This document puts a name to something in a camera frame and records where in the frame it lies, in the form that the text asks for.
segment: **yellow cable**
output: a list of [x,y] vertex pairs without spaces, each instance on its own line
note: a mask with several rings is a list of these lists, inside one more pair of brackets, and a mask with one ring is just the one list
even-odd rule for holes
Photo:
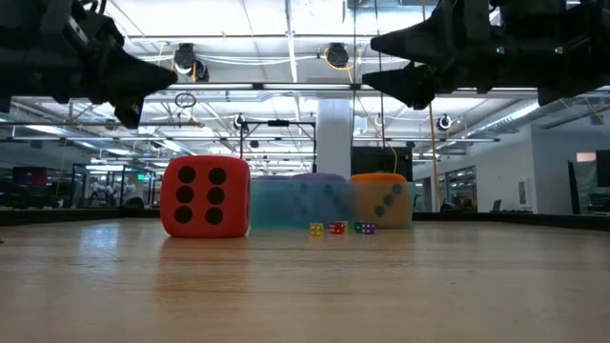
[[59,185],[61,184],[61,177],[64,173],[64,160],[66,159],[66,147],[68,146],[68,140],[64,140],[64,149],[61,152],[61,168],[59,169],[59,181],[57,181],[57,187],[55,188],[55,197],[59,197]]
[[[584,101],[587,102],[587,106],[589,107],[589,109],[593,112],[593,114],[600,120],[601,123],[603,123],[603,117],[601,116],[600,112],[595,108],[595,106],[593,106],[593,104],[591,104],[591,102],[589,101],[589,97],[585,96],[584,97]],[[610,134],[608,134],[604,129],[600,128],[600,132],[603,135],[606,136],[610,136]]]
[[352,77],[352,73],[350,72],[350,70],[345,71],[347,71],[347,76],[350,78],[350,83],[354,83],[354,77]]
[[173,51],[173,56],[172,56],[172,68],[170,69],[170,71],[173,71],[173,67],[175,65],[175,50]]
[[584,97],[584,101],[587,102],[587,106],[589,106],[589,109],[591,109],[593,114],[603,123],[603,117],[598,112],[598,110],[595,108],[595,106],[593,106],[593,104],[591,104],[591,102],[589,101],[589,97],[588,96]]
[[161,56],[163,55],[163,48],[165,48],[165,45],[161,45],[161,49],[159,49],[159,60],[156,61],[156,65],[157,66],[161,66]]
[[[373,119],[371,119],[371,115],[364,108],[364,104],[362,104],[362,100],[360,99],[360,96],[358,94],[356,94],[356,98],[358,99],[358,102],[360,103],[360,106],[362,107],[362,110],[364,111],[364,114],[366,114],[366,117],[369,119],[369,121],[373,125],[373,129],[375,129],[375,131],[377,131],[377,135],[382,136],[381,132],[379,132],[379,129],[375,125],[375,121]],[[394,148],[392,148],[392,145],[390,145],[389,142],[384,141],[383,144],[384,144],[384,146],[387,144],[388,148],[390,148],[390,150],[394,153],[394,173],[397,173],[397,166],[398,166],[398,154],[397,154],[397,151],[394,150]]]
[[[421,17],[423,18],[423,21],[426,21],[426,1],[425,0],[421,0]],[[433,167],[433,173],[434,173],[434,178],[435,178],[434,182],[435,182],[435,185],[437,186],[438,205],[441,206],[442,203],[444,203],[444,199],[441,200],[440,183],[438,182],[437,140],[435,139],[435,123],[434,123],[434,118],[433,118],[432,103],[430,103],[430,105],[428,105],[428,117],[430,118],[430,134],[431,134],[431,138],[432,138],[432,167]]]

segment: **small red die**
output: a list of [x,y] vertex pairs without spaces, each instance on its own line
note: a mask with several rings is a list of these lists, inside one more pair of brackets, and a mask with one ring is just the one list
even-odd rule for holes
[[332,234],[344,234],[345,223],[344,222],[331,222],[328,226],[329,232]]

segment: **computer monitor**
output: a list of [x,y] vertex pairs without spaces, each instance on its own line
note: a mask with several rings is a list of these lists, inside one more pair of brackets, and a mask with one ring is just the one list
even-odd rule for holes
[[47,185],[47,168],[45,167],[13,167],[12,182],[18,185]]

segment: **small die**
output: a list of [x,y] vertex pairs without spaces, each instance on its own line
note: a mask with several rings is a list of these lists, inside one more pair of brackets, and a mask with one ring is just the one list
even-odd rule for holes
[[363,234],[375,234],[377,231],[377,225],[374,223],[362,223]]
[[331,234],[344,234],[346,227],[345,222],[331,222],[328,229]]
[[324,235],[324,224],[311,223],[309,225],[309,235],[320,237]]
[[362,226],[366,224],[365,222],[355,222],[354,224],[354,232],[355,233],[362,233]]

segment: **purple die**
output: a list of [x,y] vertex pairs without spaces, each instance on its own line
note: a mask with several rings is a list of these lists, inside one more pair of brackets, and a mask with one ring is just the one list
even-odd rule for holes
[[363,234],[375,234],[377,231],[377,225],[374,223],[363,223],[362,224],[362,233]]

